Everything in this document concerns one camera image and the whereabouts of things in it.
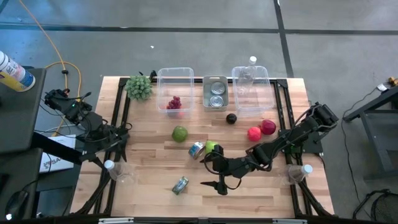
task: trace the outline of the wooden tabletop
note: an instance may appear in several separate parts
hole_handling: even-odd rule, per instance
[[[111,120],[120,77],[104,77],[96,113]],[[289,93],[298,118],[308,109],[308,98],[304,80],[288,78]],[[271,119],[279,129],[276,106],[257,118],[238,118],[234,125],[227,124],[225,117],[234,113],[234,95],[229,86],[229,106],[226,112],[206,113],[202,105],[202,85],[195,84],[194,109],[189,118],[172,119],[158,112],[156,108],[156,86],[154,94],[145,102],[132,101],[127,121],[132,124],[130,138],[126,146],[127,162],[134,168],[134,184],[116,184],[112,216],[129,217],[243,217],[277,218],[293,217],[292,197],[288,185],[284,184],[283,169],[286,167],[284,155],[280,153],[273,163],[271,172],[254,171],[242,178],[241,186],[228,190],[227,196],[217,194],[212,187],[201,185],[203,181],[218,181],[218,176],[210,174],[199,160],[192,160],[188,149],[196,141],[207,139],[217,141],[224,148],[226,157],[245,156],[249,142],[246,131],[257,126],[262,119]],[[285,100],[282,97],[284,114]],[[119,111],[119,120],[123,103]],[[185,126],[189,135],[185,142],[176,143],[171,133],[177,125]],[[272,141],[277,134],[263,136],[261,141]],[[333,213],[330,193],[321,160],[314,155],[303,155],[303,163],[310,164],[313,172],[307,184],[318,201]],[[100,179],[100,168],[84,162],[81,167],[71,212],[77,211],[89,199]],[[180,195],[172,192],[179,178],[189,179],[188,186]],[[227,177],[226,183],[235,186],[237,179]],[[304,212],[300,188],[298,199]],[[108,188],[104,190],[103,208],[106,205]]]

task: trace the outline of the green lime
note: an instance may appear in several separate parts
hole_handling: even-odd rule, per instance
[[[207,142],[206,142],[206,154],[211,152],[214,149],[214,146],[217,145],[217,144],[218,144],[218,142],[207,140]]]
[[[174,128],[172,134],[174,141],[183,142],[186,140],[187,136],[188,136],[188,131],[184,127],[177,126]]]

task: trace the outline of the concrete floor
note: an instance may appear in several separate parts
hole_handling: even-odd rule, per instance
[[[398,3],[394,0],[280,0],[279,3],[286,29],[398,30]],[[41,23],[53,25],[278,28],[273,0],[119,0],[112,3],[47,0],[26,4]],[[0,13],[0,25],[26,23],[33,21],[16,0],[9,1]],[[231,68],[246,64],[250,55],[256,55],[258,64],[267,67],[270,77],[287,77],[279,34],[83,31],[50,31],[48,34],[64,60],[81,69],[81,92],[93,93],[86,99],[93,106],[104,75],[135,75],[138,71],[149,74],[163,67],[186,66],[192,67],[197,76],[229,76]],[[41,31],[3,29],[0,43],[0,50],[24,65],[44,67],[58,61]],[[310,100],[326,103],[339,117],[398,70],[398,35],[287,35],[287,46],[294,77],[304,78]],[[63,88],[60,70],[60,66],[49,69],[45,90]],[[77,74],[73,69],[70,71],[69,87],[75,92]],[[374,93],[365,102],[378,94]],[[58,117],[40,110],[36,129],[52,128],[59,121]],[[374,153],[360,120],[345,124],[345,128],[359,197],[362,199],[375,189],[390,188],[398,192],[397,178],[364,182],[364,175],[378,171]],[[349,218],[359,202],[340,125],[322,144],[335,213]],[[58,204],[64,207],[66,202],[61,200]],[[369,220],[363,212],[358,218]]]

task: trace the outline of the black ball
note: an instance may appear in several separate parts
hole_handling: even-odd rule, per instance
[[[226,116],[226,122],[228,124],[234,124],[236,122],[236,120],[237,120],[237,117],[235,114],[229,114]]]

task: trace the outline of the tin can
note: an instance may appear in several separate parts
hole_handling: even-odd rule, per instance
[[[225,85],[222,82],[215,82],[211,84],[211,92],[215,95],[221,95],[225,92]]]
[[[193,146],[189,149],[188,153],[193,159],[198,159],[198,157],[203,153],[205,145],[202,142],[195,142]]]
[[[15,91],[23,92],[35,85],[35,77],[0,51],[0,82]]]
[[[177,182],[177,184],[173,187],[173,192],[178,195],[181,191],[187,186],[189,180],[186,177],[181,177],[181,179]]]
[[[220,107],[224,105],[224,100],[220,96],[212,96],[210,98],[210,106]]]

